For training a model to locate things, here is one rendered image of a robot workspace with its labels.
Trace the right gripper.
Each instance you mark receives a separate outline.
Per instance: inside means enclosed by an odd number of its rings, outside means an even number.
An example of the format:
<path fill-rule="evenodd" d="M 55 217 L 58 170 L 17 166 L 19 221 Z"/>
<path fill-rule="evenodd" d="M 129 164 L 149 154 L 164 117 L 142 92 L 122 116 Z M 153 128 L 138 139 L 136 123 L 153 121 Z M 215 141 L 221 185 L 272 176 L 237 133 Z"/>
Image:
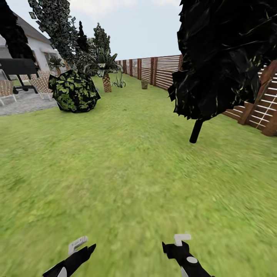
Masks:
<path fill-rule="evenodd" d="M 182 242 L 182 246 L 176 246 L 174 244 L 165 244 L 164 242 L 162 242 L 162 246 L 163 246 L 163 251 L 165 254 L 167 254 L 169 259 L 178 259 L 178 255 L 181 251 L 185 251 L 187 253 L 189 253 L 189 246 L 187 243 Z M 178 260 L 177 260 L 178 262 Z"/>

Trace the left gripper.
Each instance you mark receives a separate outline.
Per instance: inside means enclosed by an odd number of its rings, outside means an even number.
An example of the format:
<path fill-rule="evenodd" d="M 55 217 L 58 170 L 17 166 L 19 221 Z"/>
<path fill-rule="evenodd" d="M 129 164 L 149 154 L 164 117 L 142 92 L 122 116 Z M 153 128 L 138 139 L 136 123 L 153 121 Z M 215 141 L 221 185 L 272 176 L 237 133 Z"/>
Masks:
<path fill-rule="evenodd" d="M 80 267 L 80 265 L 87 260 L 89 260 L 91 254 L 95 250 L 96 244 L 90 246 L 89 248 L 86 246 L 79 250 L 78 252 L 75 252 L 67 259 L 71 259 L 74 262 L 74 271 L 73 273 Z"/>

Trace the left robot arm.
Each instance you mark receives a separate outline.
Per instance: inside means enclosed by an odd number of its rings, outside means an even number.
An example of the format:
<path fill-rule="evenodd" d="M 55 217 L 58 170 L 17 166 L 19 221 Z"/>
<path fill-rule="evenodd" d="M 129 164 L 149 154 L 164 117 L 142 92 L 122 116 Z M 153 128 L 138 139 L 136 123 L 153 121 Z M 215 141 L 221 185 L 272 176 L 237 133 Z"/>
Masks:
<path fill-rule="evenodd" d="M 88 237 L 83 236 L 70 243 L 68 246 L 69 257 L 47 270 L 43 274 L 43 277 L 70 277 L 82 263 L 89 260 L 91 254 L 95 250 L 96 244 L 90 246 L 89 248 L 86 246 L 81 250 L 76 249 L 87 241 Z"/>

